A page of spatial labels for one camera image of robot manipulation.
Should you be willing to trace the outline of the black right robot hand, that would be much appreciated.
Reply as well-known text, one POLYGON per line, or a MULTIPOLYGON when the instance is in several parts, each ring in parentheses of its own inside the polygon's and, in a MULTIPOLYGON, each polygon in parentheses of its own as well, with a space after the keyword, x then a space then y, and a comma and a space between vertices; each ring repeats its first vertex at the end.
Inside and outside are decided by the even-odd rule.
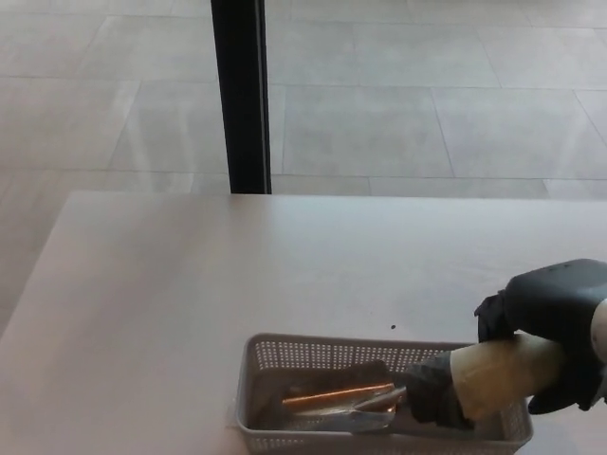
POLYGON ((525 272, 476 308, 478 341, 408 367, 413 418, 469 429, 513 403, 532 415, 606 397, 606 264, 576 259, 525 272))

